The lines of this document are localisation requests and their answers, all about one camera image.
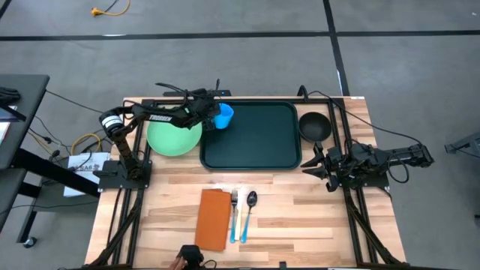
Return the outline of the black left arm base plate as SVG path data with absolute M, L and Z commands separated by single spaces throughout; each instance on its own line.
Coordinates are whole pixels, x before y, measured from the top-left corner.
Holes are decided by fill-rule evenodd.
M 139 167 L 128 169 L 120 160 L 108 160 L 102 170 L 93 172 L 99 178 L 98 187 L 107 189 L 145 189 L 150 184 L 152 162 L 145 161 Z

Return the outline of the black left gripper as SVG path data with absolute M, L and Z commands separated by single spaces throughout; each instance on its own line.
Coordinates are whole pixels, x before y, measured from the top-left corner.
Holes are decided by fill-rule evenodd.
M 220 112 L 217 96 L 209 94 L 208 90 L 199 88 L 193 91 L 187 91 L 187 96 L 192 98 L 189 100 L 190 110 L 194 112 L 202 121 L 202 129 L 204 131 L 214 131 L 216 129 L 215 116 Z

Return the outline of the dark green plastic tray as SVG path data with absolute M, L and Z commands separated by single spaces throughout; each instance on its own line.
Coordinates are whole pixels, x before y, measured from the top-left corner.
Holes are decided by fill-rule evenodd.
M 302 161 L 292 103 L 236 100 L 229 125 L 202 135 L 199 160 L 208 170 L 293 170 Z

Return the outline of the fork with blue handle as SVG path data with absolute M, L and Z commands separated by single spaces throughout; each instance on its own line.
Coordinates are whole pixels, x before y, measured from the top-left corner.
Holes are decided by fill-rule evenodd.
M 232 220 L 231 220 L 231 231 L 229 242 L 234 243 L 236 241 L 236 207 L 238 205 L 239 192 L 237 190 L 232 190 L 231 192 L 231 206 L 232 206 Z

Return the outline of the orange cloth napkin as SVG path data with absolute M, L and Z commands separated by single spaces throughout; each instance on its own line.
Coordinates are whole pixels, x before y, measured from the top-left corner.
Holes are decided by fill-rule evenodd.
M 221 189 L 201 193 L 194 244 L 204 251 L 224 251 L 230 222 L 231 195 Z

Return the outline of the spoon with blue handle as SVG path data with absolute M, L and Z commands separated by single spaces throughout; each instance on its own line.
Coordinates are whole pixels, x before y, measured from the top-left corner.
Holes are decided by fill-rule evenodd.
M 257 204 L 258 201 L 258 195 L 257 192 L 252 190 L 248 195 L 247 195 L 247 206 L 248 206 L 248 212 L 247 212 L 247 217 L 244 222 L 244 229 L 241 234 L 240 241 L 242 244 L 244 244 L 247 241 L 248 238 L 248 227 L 250 223 L 250 217 L 251 217 L 251 209 Z

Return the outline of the black desk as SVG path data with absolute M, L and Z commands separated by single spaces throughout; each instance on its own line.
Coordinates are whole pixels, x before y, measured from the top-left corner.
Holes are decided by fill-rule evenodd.
M 98 184 L 68 169 L 39 157 L 21 147 L 44 98 L 50 77 L 43 74 L 0 74 L 0 89 L 16 90 L 19 99 L 10 104 L 0 102 L 0 109 L 18 120 L 9 125 L 0 143 L 0 232 L 17 196 L 38 198 L 42 187 L 25 183 L 27 173 L 53 180 L 66 187 L 98 198 Z

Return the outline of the black bowl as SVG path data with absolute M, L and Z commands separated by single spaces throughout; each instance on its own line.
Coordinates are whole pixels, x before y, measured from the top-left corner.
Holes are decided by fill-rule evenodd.
M 332 134 L 332 124 L 319 112 L 307 112 L 298 120 L 301 137 L 309 142 L 322 142 Z

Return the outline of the blue plastic cup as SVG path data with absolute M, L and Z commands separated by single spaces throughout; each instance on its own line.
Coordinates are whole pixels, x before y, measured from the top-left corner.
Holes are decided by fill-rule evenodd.
M 234 110 L 226 103 L 220 103 L 219 109 L 220 112 L 214 117 L 214 126 L 217 129 L 225 129 L 233 118 Z

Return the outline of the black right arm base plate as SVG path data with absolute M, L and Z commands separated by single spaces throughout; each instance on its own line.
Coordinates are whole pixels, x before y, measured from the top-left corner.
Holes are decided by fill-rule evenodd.
M 359 175 L 337 175 L 342 187 L 358 189 L 363 187 L 384 188 L 389 186 L 389 180 L 385 173 L 368 173 Z

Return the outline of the black item on desk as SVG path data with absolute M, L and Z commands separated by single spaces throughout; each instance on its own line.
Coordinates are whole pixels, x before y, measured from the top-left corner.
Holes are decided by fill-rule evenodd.
M 21 99 L 21 94 L 14 88 L 0 86 L 0 106 L 9 106 Z

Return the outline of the black handheld device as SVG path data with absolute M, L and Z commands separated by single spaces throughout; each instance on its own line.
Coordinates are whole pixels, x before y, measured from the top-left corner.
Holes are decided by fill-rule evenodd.
M 186 262 L 182 270 L 203 270 L 204 256 L 197 245 L 183 245 L 177 257 L 182 258 Z

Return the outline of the green plate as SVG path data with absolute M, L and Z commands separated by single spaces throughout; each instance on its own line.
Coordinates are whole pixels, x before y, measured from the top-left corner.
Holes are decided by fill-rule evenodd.
M 203 133 L 202 123 L 192 128 L 176 127 L 170 124 L 171 117 L 150 115 L 146 132 L 149 146 L 158 154 L 175 157 L 188 153 L 200 141 Z

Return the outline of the white printed paper sheet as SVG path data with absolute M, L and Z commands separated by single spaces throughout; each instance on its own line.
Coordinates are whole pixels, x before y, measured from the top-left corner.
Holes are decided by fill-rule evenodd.
M 110 159 L 108 152 L 89 152 L 70 156 L 67 162 L 67 168 L 73 168 L 73 171 L 88 179 L 95 184 L 99 183 L 99 178 L 94 175 L 94 171 L 102 170 L 104 162 Z

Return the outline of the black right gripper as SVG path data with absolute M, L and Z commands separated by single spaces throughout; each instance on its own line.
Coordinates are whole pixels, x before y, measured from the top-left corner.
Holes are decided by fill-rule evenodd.
M 318 164 L 323 164 L 324 160 L 325 167 L 317 167 Z M 322 151 L 317 152 L 311 160 L 303 163 L 301 167 L 316 167 L 303 169 L 302 172 L 319 179 L 325 179 L 327 177 L 328 182 L 326 183 L 326 187 L 328 192 L 334 192 L 340 186 L 346 184 L 347 171 L 344 163 L 344 155 L 338 147 L 329 148 L 326 156 Z

